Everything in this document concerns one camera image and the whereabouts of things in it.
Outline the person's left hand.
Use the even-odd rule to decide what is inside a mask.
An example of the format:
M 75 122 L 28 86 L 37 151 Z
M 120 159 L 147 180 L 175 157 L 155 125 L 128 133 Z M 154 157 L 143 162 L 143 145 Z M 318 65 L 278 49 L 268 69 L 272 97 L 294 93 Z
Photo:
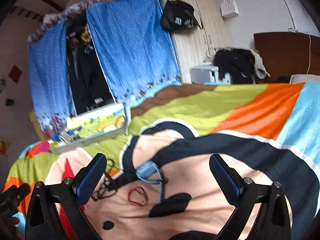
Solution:
M 1 239 L 22 240 L 23 236 L 20 233 L 16 225 L 20 220 L 16 217 L 10 217 L 9 219 L 0 219 L 0 233 Z

